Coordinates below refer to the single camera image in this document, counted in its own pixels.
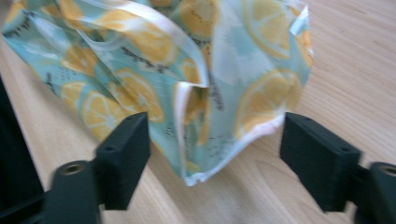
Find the lemon print fabric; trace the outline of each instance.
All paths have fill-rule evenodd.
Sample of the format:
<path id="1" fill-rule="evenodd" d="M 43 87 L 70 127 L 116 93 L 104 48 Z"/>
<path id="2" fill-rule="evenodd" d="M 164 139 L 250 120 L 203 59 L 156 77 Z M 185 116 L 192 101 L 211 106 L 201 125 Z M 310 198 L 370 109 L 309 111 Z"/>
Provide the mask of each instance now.
<path id="1" fill-rule="evenodd" d="M 241 138 L 256 125 L 271 121 L 285 110 L 292 109 L 302 88 L 297 75 L 288 70 L 269 72 L 248 86 L 236 114 L 236 137 Z"/>
<path id="2" fill-rule="evenodd" d="M 117 76 L 132 97 L 131 102 L 134 102 L 137 112 L 148 111 L 148 118 L 151 121 L 163 121 L 163 110 L 157 93 L 143 77 L 128 68 L 118 71 Z"/>
<path id="3" fill-rule="evenodd" d="M 98 139 L 104 140 L 128 114 L 98 91 L 89 93 L 82 106 L 82 119 Z"/>
<path id="4" fill-rule="evenodd" d="M 292 17 L 287 5 L 274 0 L 244 0 L 244 24 L 251 38 L 266 53 L 289 57 L 289 26 Z"/>
<path id="5" fill-rule="evenodd" d="M 297 106 L 308 18 L 297 0 L 23 0 L 2 35 L 98 141 L 148 112 L 152 143 L 191 186 Z"/>

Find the wood grain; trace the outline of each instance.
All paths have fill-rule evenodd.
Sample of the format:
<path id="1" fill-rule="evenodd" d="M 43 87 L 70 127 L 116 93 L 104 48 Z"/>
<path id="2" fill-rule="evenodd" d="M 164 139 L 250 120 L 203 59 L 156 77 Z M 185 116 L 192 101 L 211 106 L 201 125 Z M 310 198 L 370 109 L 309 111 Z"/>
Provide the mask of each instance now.
<path id="1" fill-rule="evenodd" d="M 396 2 L 307 0 L 315 65 L 297 113 L 364 151 L 363 164 L 396 163 Z M 11 1 L 0 2 L 0 24 Z M 0 73 L 46 188 L 68 161 L 89 160 L 87 129 L 0 41 Z M 153 150 L 127 212 L 105 223 L 351 223 L 323 215 L 278 157 L 280 131 L 246 148 L 206 183 L 186 187 Z"/>

